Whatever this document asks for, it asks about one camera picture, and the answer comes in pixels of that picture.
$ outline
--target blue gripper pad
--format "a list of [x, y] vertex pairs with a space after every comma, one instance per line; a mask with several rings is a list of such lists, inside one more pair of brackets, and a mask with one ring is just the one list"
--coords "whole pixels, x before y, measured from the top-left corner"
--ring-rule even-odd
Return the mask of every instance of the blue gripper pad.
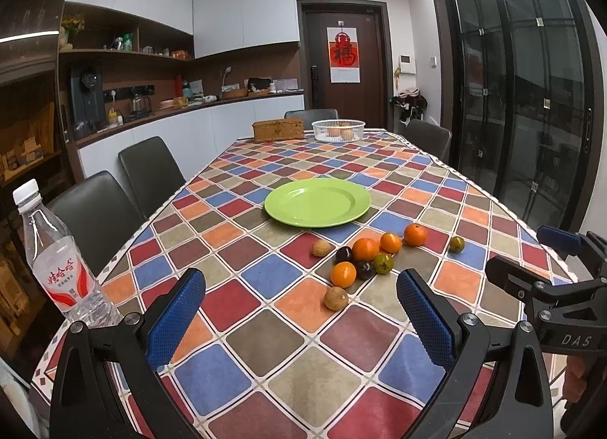
[[150, 330], [146, 358], [152, 369], [156, 370], [171, 361], [198, 311], [205, 291], [204, 275], [196, 270]]
[[396, 295], [432, 363], [449, 372], [455, 361], [454, 337], [408, 270], [396, 279]]
[[558, 228], [546, 227], [545, 225], [539, 227], [537, 229], [537, 241], [556, 249], [556, 251], [566, 252], [570, 256], [577, 256], [582, 252], [580, 236]]

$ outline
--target green plate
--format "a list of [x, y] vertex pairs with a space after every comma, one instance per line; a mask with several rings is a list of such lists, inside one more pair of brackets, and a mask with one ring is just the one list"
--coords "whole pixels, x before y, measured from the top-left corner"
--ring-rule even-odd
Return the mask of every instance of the green plate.
[[296, 227], [333, 227], [351, 222], [371, 206], [362, 186], [341, 179], [296, 180], [275, 189], [265, 199], [273, 219]]

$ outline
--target finger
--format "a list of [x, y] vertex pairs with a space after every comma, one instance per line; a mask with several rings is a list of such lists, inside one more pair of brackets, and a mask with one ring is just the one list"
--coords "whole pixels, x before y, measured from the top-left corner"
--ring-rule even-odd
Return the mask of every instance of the finger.
[[576, 403], [586, 390], [587, 383], [585, 380], [580, 379], [573, 375], [571, 372], [565, 372], [565, 383], [563, 385], [563, 396]]
[[571, 372], [574, 376], [581, 378], [586, 371], [586, 363], [582, 357], [570, 355], [567, 357], [567, 371]]

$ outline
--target checkered tablecloth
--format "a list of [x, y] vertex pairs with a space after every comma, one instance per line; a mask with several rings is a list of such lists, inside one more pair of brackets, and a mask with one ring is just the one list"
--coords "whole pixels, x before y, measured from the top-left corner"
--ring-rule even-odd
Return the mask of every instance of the checkered tablecloth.
[[[371, 208], [339, 227], [302, 230], [270, 219], [263, 201], [283, 184], [331, 176], [367, 188]], [[335, 249], [359, 237], [426, 225], [421, 248], [404, 247], [395, 269], [347, 289], [350, 305], [322, 302]], [[447, 252], [451, 235], [466, 239]], [[415, 268], [460, 312], [494, 326], [514, 326], [521, 303], [485, 280], [499, 253], [554, 284], [576, 280], [534, 232], [453, 169], [385, 131], [356, 143], [304, 140], [256, 145], [241, 140], [190, 180], [104, 269], [104, 290], [123, 314], [143, 312], [189, 266], [207, 293], [162, 381], [204, 437], [217, 439], [395, 439], [443, 376], [433, 365], [395, 292], [397, 274]], [[63, 325], [41, 360], [34, 386], [49, 400]], [[565, 359], [545, 355], [553, 400]], [[472, 420], [492, 368], [483, 368], [459, 425]], [[134, 426], [151, 437], [124, 377], [113, 367]]]

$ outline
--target brown door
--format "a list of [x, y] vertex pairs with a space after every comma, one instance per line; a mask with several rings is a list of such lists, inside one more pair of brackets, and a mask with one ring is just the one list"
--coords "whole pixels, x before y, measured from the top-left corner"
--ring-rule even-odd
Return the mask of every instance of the brown door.
[[[361, 13], [347, 10], [304, 12], [310, 78], [308, 107], [337, 109], [341, 118], [364, 121], [369, 128], [385, 128], [385, 52], [379, 14], [371, 9], [367, 13], [365, 7], [360, 8]], [[331, 83], [327, 28], [336, 28], [339, 22], [344, 22], [344, 28], [356, 28], [360, 83]]]

